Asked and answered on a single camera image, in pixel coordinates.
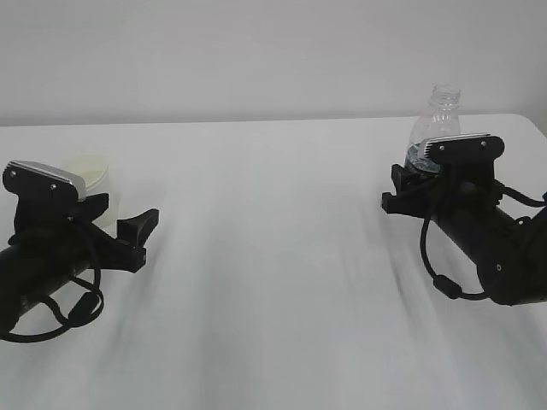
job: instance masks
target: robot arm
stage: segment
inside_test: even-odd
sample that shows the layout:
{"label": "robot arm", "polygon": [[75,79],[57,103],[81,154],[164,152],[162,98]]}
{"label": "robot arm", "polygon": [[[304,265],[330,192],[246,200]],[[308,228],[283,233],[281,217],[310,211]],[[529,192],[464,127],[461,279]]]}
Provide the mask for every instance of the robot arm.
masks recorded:
{"label": "robot arm", "polygon": [[[159,211],[118,220],[114,239],[92,223],[108,208],[109,195],[86,197],[80,176],[36,162],[11,161],[3,184],[19,201],[15,234],[0,252],[0,339],[42,342],[91,323],[104,306],[101,269],[136,272],[144,266],[144,244],[158,224]],[[88,268],[95,273],[92,283],[78,278]],[[69,281],[85,293],[65,317],[50,295]],[[11,333],[38,303],[51,309],[60,326],[41,335]]]}
{"label": "robot arm", "polygon": [[[494,178],[494,161],[502,155],[501,138],[490,134],[431,138],[421,155],[438,163],[437,174],[393,165],[397,194],[384,193],[388,214],[421,218],[421,256],[434,286],[451,299],[492,299],[502,305],[542,302],[547,298],[547,203],[534,201]],[[533,219],[514,220],[497,205],[503,195],[543,208]],[[459,284],[433,270],[426,252],[430,221],[476,265],[484,292],[465,293]]]}

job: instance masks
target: plastic cup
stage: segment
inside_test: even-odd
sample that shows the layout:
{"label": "plastic cup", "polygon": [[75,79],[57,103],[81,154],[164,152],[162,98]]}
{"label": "plastic cup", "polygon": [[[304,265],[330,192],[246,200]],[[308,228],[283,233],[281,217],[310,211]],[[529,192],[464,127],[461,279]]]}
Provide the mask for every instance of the plastic cup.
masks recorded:
{"label": "plastic cup", "polygon": [[109,194],[109,208],[93,223],[107,231],[118,219],[118,196],[109,177],[109,162],[101,155],[79,155],[65,161],[62,169],[75,173],[85,181],[87,196]]}

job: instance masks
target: clear plastic bottle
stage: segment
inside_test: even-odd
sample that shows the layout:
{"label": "clear plastic bottle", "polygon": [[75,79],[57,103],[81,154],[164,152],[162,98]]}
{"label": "clear plastic bottle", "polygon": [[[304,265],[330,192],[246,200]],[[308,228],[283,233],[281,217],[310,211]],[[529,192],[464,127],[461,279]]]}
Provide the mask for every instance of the clear plastic bottle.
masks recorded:
{"label": "clear plastic bottle", "polygon": [[452,85],[435,85],[427,109],[416,121],[410,134],[404,166],[419,173],[437,173],[440,166],[418,155],[426,138],[460,134],[460,89]]}

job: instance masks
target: bottle neck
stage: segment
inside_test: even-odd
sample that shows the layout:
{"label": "bottle neck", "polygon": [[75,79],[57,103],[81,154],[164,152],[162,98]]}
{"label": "bottle neck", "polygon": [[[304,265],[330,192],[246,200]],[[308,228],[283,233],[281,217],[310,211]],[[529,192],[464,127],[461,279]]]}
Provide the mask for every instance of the bottle neck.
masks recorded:
{"label": "bottle neck", "polygon": [[429,105],[436,110],[453,111],[460,108],[460,89],[451,85],[436,85]]}

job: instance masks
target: white tablecloth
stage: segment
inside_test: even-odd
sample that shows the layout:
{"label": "white tablecloth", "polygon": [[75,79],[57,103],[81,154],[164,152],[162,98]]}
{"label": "white tablecloth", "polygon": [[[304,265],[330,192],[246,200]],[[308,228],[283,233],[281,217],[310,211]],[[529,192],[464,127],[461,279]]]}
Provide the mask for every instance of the white tablecloth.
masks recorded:
{"label": "white tablecloth", "polygon": [[[547,304],[446,299],[421,265],[420,221],[379,207],[414,120],[0,128],[0,164],[103,153],[121,217],[161,210],[147,266],[105,272],[100,319],[0,343],[0,408],[547,408]],[[531,122],[465,116],[462,131],[504,139],[507,185],[547,189]],[[7,191],[0,209],[6,243]],[[479,289],[436,226],[429,249],[438,272]],[[55,298],[67,312],[79,295],[67,285]],[[16,330],[54,325],[37,307]]]}

